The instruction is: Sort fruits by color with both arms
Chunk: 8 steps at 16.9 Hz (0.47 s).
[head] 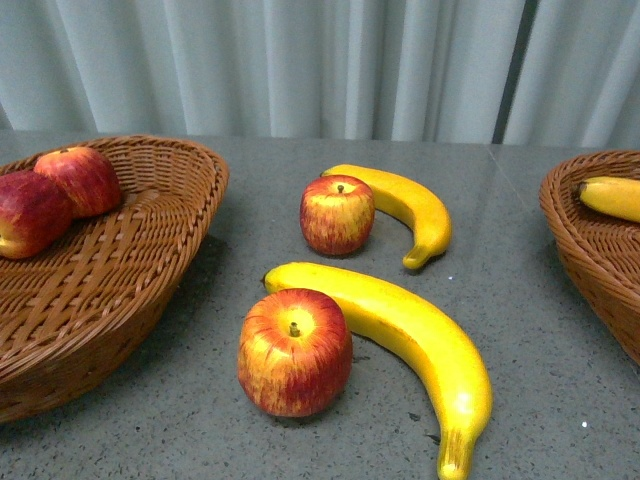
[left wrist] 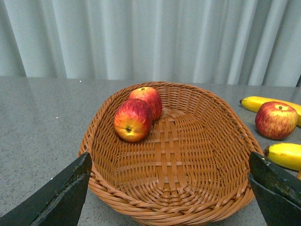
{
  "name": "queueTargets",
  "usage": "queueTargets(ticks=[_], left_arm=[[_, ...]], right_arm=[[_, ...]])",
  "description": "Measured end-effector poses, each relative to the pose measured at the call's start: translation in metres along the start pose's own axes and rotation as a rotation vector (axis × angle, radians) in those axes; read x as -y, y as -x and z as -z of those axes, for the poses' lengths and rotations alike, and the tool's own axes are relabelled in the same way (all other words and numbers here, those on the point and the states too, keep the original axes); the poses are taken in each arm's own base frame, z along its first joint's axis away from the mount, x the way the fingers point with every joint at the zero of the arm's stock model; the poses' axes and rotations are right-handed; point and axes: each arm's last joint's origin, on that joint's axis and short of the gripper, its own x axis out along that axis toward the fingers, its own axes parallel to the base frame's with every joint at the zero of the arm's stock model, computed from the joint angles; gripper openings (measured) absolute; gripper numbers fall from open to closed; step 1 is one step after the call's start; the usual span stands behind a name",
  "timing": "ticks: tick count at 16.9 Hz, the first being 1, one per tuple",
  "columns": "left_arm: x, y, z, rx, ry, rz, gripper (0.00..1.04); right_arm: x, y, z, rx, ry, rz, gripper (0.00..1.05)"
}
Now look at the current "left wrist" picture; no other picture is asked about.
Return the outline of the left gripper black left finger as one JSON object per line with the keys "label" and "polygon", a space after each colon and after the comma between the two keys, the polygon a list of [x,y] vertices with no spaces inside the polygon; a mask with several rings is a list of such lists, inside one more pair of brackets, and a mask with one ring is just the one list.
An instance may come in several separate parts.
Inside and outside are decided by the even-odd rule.
{"label": "left gripper black left finger", "polygon": [[76,226],[86,200],[91,155],[82,154],[32,196],[0,218],[2,226]]}

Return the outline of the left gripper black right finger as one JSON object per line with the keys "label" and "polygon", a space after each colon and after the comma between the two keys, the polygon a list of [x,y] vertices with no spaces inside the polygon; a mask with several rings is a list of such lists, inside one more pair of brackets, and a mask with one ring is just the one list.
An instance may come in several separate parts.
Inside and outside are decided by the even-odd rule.
{"label": "left gripper black right finger", "polygon": [[301,180],[257,152],[249,157],[248,180],[269,226],[301,224]]}

